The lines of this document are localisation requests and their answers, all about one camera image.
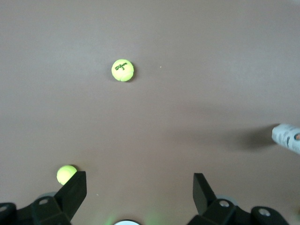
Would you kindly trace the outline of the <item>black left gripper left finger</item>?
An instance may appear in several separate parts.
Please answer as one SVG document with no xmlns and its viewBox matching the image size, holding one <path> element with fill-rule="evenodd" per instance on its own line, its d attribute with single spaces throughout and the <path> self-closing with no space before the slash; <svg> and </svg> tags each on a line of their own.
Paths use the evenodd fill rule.
<svg viewBox="0 0 300 225">
<path fill-rule="evenodd" d="M 87 195 L 86 172 L 76 172 L 55 195 L 43 196 L 17 209 L 12 202 L 0 204 L 2 225 L 70 225 Z"/>
</svg>

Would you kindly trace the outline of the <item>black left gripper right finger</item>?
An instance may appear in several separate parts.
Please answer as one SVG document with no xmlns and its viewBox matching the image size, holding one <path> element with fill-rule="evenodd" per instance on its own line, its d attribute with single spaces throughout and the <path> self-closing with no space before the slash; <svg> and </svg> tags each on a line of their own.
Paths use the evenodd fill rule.
<svg viewBox="0 0 300 225">
<path fill-rule="evenodd" d="M 231 201 L 217 198 L 204 174 L 193 177 L 193 200 L 198 214 L 189 225 L 288 225 L 276 210 L 256 206 L 250 212 L 242 210 Z"/>
</svg>

